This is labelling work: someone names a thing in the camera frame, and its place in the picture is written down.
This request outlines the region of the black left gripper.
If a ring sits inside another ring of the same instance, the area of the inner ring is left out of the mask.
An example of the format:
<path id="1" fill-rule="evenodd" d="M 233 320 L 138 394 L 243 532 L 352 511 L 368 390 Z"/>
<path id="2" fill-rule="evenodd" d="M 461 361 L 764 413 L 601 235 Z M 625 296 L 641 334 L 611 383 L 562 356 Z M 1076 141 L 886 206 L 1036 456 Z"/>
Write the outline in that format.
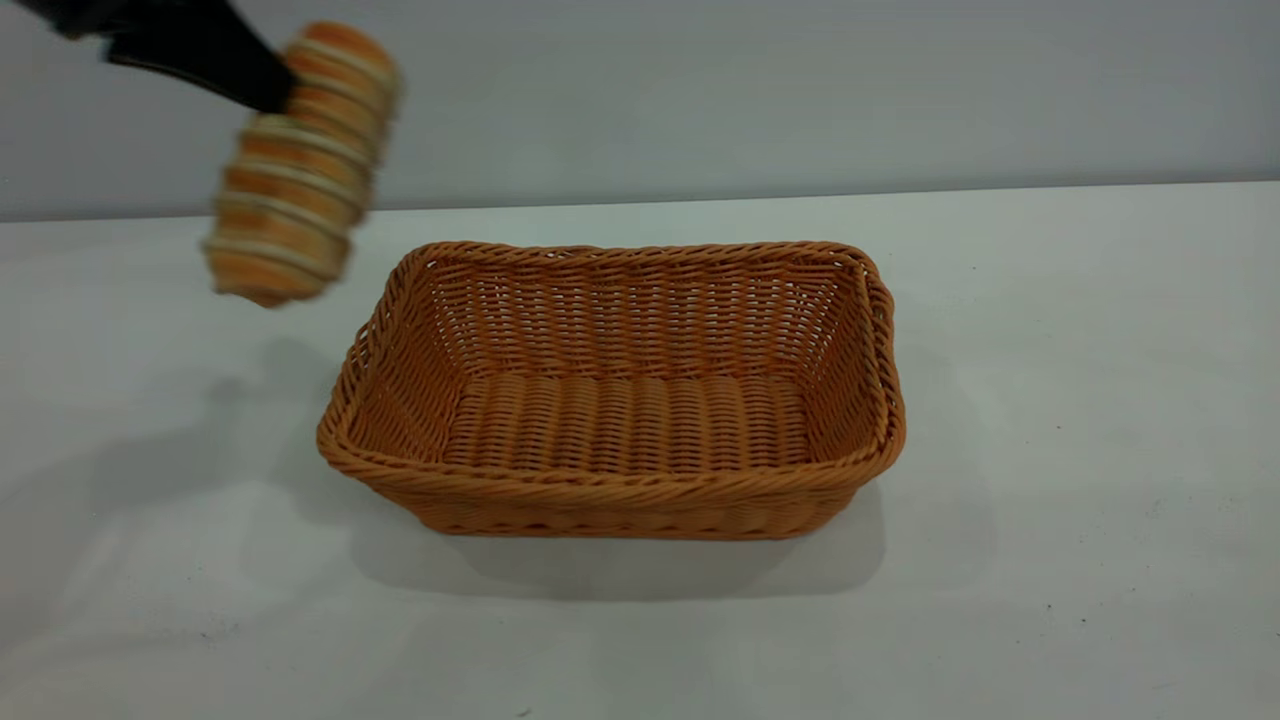
<path id="1" fill-rule="evenodd" d="M 113 38 L 106 60 L 279 114 L 296 78 L 229 1 L 18 1 L 63 38 Z"/>

